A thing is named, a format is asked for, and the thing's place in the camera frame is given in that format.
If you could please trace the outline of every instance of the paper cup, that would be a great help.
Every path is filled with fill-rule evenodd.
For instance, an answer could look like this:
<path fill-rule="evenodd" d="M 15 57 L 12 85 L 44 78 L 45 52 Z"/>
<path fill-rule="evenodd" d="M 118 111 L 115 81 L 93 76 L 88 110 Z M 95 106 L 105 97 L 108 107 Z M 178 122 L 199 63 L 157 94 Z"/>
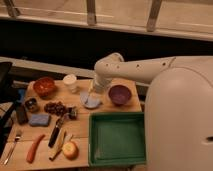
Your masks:
<path fill-rule="evenodd" d="M 63 78 L 63 83 L 72 93 L 77 91 L 77 77 L 74 74 L 66 75 Z"/>

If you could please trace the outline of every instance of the table surface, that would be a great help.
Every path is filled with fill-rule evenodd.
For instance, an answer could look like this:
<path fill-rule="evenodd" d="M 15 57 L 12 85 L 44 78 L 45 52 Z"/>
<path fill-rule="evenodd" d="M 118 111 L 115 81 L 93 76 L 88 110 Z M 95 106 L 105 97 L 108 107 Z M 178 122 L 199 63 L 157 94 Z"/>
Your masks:
<path fill-rule="evenodd" d="M 76 93 L 72 94 L 67 87 L 62 83 L 61 80 L 56 80 L 57 91 L 54 97 L 51 99 L 41 99 L 39 98 L 33 90 L 33 83 L 30 82 L 25 100 L 30 97 L 35 97 L 37 99 L 40 110 L 38 113 L 44 112 L 44 105 L 48 102 L 58 102 L 61 101 L 67 107 L 76 106 L 78 110 L 77 120 L 67 121 L 63 124 L 63 128 L 68 134 L 73 134 L 74 137 L 72 141 L 76 142 L 79 148 L 78 157 L 74 160 L 68 160 L 65 156 L 60 153 L 54 161 L 49 160 L 51 154 L 51 148 L 48 147 L 48 142 L 55 126 L 55 122 L 58 119 L 56 115 L 52 115 L 51 121 L 48 127 L 31 127 L 28 124 L 20 126 L 16 120 L 8 137 L 8 142 L 5 146 L 4 152 L 1 156 L 0 170 L 42 170 L 42 169 L 57 169 L 57 168 L 73 168 L 73 167 L 87 167 L 88 164 L 88 138 L 89 138 L 89 116 L 94 112 L 128 112 L 128 111 L 141 111 L 140 101 L 138 98 L 135 82 L 124 79 L 114 79 L 112 85 L 122 84 L 127 87 L 132 92 L 132 98 L 130 101 L 123 106 L 115 106 L 110 101 L 107 91 L 102 94 L 92 93 L 92 97 L 98 97 L 101 99 L 103 104 L 97 109 L 86 109 L 82 106 L 80 102 L 79 93 L 81 91 L 88 90 L 91 80 L 78 80 L 78 90 Z M 15 133 L 18 129 L 23 131 L 23 135 L 20 141 L 17 143 L 15 150 L 6 166 L 2 163 L 9 152 L 10 147 L 13 145 L 15 138 Z M 26 156 L 33 140 L 40 134 L 45 134 L 44 139 L 40 142 L 35 160 L 33 163 L 29 164 L 26 162 Z"/>

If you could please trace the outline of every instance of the blue sponge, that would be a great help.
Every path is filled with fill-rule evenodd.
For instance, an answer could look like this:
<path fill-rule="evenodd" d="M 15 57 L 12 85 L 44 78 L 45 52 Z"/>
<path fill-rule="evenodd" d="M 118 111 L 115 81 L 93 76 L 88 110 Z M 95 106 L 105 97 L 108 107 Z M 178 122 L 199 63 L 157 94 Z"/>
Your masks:
<path fill-rule="evenodd" d="M 49 114 L 32 114 L 29 124 L 30 126 L 48 126 L 50 118 Z"/>

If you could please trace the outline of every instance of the bowl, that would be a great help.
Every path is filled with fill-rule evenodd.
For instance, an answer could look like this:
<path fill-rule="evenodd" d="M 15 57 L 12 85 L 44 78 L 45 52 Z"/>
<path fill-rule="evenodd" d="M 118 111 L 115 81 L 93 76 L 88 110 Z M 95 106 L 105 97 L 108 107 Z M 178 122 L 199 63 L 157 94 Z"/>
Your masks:
<path fill-rule="evenodd" d="M 33 89 L 40 97 L 49 96 L 56 89 L 55 81 L 51 77 L 39 78 L 33 84 Z"/>
<path fill-rule="evenodd" d="M 109 89 L 109 98 L 115 105 L 124 105 L 132 97 L 130 89 L 124 85 L 114 85 Z"/>

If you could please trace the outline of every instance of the green tray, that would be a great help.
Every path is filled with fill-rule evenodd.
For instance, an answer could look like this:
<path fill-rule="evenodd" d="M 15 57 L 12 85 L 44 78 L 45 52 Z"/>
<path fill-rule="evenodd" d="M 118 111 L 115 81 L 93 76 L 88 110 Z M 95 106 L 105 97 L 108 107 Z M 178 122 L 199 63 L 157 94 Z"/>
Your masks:
<path fill-rule="evenodd" d="M 90 166 L 146 162 L 142 112 L 93 113 L 89 122 Z"/>

